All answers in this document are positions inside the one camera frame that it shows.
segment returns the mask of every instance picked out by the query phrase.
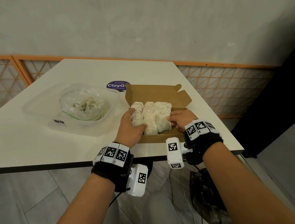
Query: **plastic bag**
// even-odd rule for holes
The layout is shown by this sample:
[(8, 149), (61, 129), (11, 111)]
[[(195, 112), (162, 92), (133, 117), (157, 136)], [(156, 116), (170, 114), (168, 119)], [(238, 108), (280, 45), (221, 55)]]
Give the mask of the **plastic bag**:
[(209, 224), (231, 224), (225, 205), (206, 168), (190, 172), (189, 189), (194, 209)]
[(95, 86), (77, 83), (61, 92), (60, 108), (74, 119), (96, 121), (103, 116), (104, 100)]

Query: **person's left hand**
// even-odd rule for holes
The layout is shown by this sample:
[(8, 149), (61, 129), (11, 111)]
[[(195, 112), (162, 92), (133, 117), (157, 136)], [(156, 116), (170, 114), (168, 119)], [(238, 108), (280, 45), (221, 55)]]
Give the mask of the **person's left hand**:
[(129, 109), (121, 118), (120, 127), (118, 130), (115, 142), (123, 144), (130, 149), (135, 146), (144, 130), (147, 128), (147, 124), (141, 124), (139, 126), (133, 127), (131, 122), (131, 114), (135, 111), (134, 108)]

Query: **cardboard box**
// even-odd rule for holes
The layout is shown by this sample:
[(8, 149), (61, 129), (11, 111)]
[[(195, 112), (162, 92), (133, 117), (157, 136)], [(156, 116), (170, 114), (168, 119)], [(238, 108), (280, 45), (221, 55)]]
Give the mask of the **cardboard box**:
[[(168, 85), (130, 85), (126, 84), (125, 99), (129, 106), (134, 102), (168, 102), (171, 103), (171, 111), (185, 110), (192, 101), (185, 90), (179, 91), (181, 84), (176, 86)], [(142, 135), (139, 143), (165, 143), (167, 138), (177, 137), (184, 142), (184, 137), (176, 127), (171, 131), (161, 132), (158, 135)]]

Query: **table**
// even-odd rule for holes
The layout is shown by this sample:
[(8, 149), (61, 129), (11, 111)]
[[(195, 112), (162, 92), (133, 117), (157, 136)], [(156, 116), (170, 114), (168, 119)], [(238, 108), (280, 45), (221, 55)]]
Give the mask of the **table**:
[[(209, 120), (219, 130), (233, 154), (244, 149), (172, 62), (64, 59), (40, 79), (0, 108), (0, 173), (91, 166), (101, 146), (115, 139), (115, 128), (99, 137), (51, 130), (28, 123), (20, 108), (44, 90), (61, 82), (82, 82), (106, 87), (112, 81), (138, 85), (181, 84), (192, 98), (188, 109)], [(120, 93), (121, 116), (128, 104)], [(166, 160), (165, 143), (137, 144), (131, 149), (135, 162)]]

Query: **round purple sign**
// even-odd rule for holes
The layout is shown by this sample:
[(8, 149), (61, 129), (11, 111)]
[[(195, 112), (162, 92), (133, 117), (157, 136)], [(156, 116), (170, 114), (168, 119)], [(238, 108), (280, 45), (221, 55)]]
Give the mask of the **round purple sign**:
[(109, 88), (109, 89), (118, 90), (119, 92), (123, 92), (123, 91), (126, 91), (126, 86), (125, 86), (126, 83), (129, 83), (129, 82), (126, 82), (126, 81), (112, 81), (106, 87)]

